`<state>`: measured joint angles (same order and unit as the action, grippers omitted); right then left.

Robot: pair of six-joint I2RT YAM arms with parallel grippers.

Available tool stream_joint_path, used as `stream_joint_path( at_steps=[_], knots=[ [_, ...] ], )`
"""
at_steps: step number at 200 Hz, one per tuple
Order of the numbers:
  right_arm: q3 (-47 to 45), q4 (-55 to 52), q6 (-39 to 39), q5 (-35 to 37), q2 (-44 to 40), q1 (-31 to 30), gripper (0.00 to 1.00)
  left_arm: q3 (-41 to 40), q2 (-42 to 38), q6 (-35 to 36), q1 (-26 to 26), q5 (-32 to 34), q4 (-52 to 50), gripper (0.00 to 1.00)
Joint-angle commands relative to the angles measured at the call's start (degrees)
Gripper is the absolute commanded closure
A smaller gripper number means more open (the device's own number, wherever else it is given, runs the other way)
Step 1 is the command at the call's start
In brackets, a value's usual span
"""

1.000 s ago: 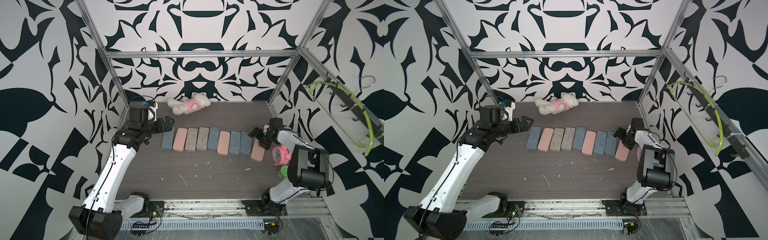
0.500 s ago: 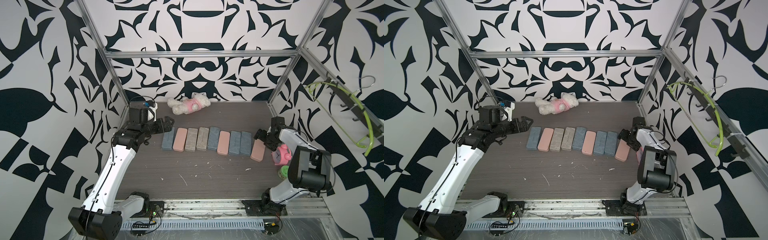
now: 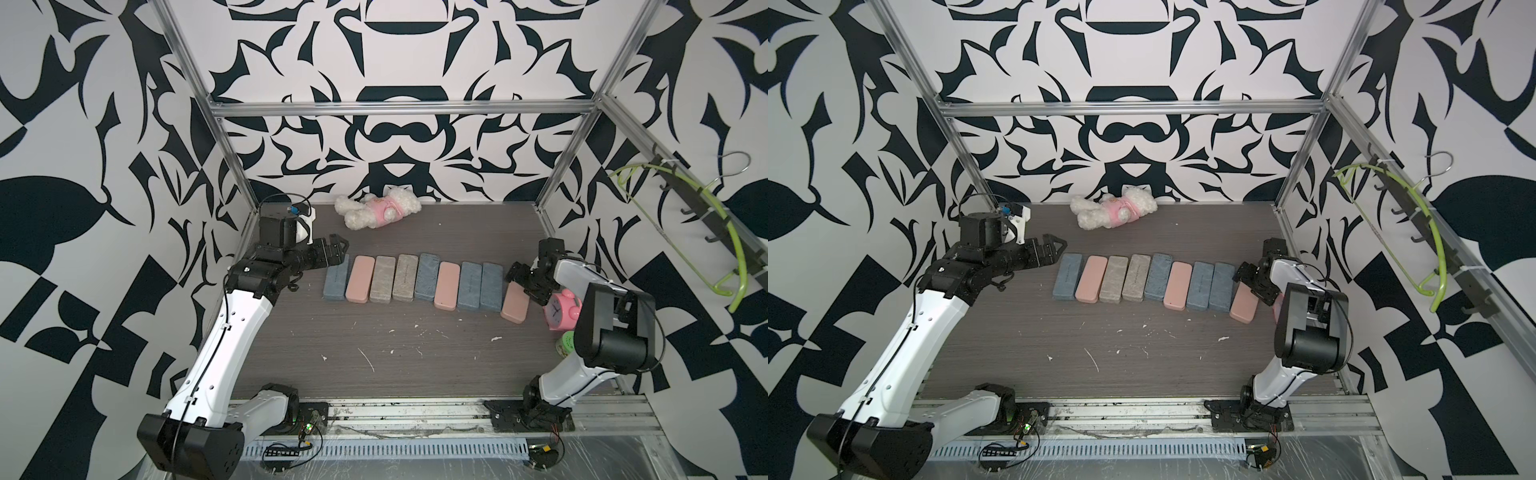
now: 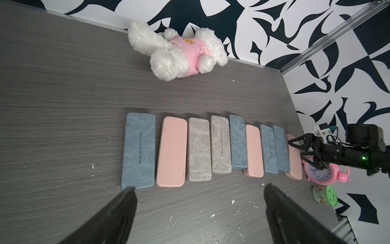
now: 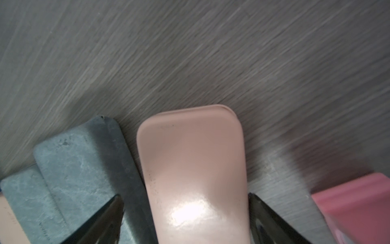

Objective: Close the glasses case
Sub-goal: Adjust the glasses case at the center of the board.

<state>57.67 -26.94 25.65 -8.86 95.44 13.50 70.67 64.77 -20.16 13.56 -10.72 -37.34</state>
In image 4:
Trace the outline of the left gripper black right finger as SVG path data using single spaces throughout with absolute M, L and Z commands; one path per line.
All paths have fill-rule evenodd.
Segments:
M 275 244 L 344 244 L 272 184 L 264 188 L 266 216 Z

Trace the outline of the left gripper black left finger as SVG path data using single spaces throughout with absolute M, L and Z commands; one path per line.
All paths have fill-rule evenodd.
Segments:
M 134 187 L 127 187 L 61 244 L 125 244 L 137 210 Z

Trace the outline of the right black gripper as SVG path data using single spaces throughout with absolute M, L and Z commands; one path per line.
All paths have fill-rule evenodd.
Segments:
M 386 145 L 383 129 L 373 124 L 348 124 L 346 142 L 325 144 L 321 137 L 307 133 L 288 144 L 301 152 L 301 159 L 319 170 L 329 164 L 364 169 L 367 175 L 386 172 Z

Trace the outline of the pink case purple glasses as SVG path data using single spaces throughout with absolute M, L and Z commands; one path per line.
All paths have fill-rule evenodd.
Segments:
M 287 144 L 287 151 L 290 170 L 289 172 L 285 172 L 284 175 L 293 180 L 300 181 L 303 178 L 300 151 L 289 144 Z

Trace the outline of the grey teal case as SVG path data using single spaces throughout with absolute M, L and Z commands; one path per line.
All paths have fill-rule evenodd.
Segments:
M 121 189 L 151 188 L 155 182 L 155 115 L 127 114 L 123 153 Z

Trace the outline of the pink case thin glasses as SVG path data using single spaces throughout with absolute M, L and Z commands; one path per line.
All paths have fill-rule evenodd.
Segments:
M 244 169 L 244 175 L 252 178 L 264 176 L 264 164 L 262 156 L 261 135 L 258 127 L 245 125 L 247 161 L 248 166 Z

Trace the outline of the pink case red glasses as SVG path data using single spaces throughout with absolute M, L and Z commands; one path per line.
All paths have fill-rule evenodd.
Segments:
M 187 121 L 165 117 L 162 122 L 156 184 L 163 188 L 181 187 L 185 182 Z

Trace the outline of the grey case white glasses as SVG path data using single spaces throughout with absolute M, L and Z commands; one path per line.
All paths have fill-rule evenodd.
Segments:
M 244 170 L 248 167 L 245 120 L 231 114 L 229 122 L 232 167 Z

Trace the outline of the teal case yellow glasses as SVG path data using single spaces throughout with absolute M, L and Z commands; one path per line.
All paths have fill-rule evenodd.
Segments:
M 232 171 L 229 120 L 211 116 L 211 162 L 212 172 L 230 174 Z

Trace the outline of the teal case black sunglasses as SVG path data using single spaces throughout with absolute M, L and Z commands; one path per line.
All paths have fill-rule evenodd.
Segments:
M 209 121 L 188 119 L 186 177 L 189 182 L 205 182 L 212 179 Z

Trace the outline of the grey case black sunglasses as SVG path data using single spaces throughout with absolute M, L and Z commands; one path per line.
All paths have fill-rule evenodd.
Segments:
M 289 162 L 285 131 L 282 127 L 277 125 L 273 125 L 272 128 L 274 132 L 278 169 L 281 172 L 289 172 L 290 162 Z

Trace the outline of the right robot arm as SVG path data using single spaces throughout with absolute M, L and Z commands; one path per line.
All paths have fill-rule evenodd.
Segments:
M 346 142 L 330 141 L 307 133 L 291 139 L 288 144 L 301 152 L 301 159 L 318 170 L 330 164 L 364 169 L 368 176 L 390 173 L 390 154 L 383 142 L 383 130 L 373 124 L 346 125 Z

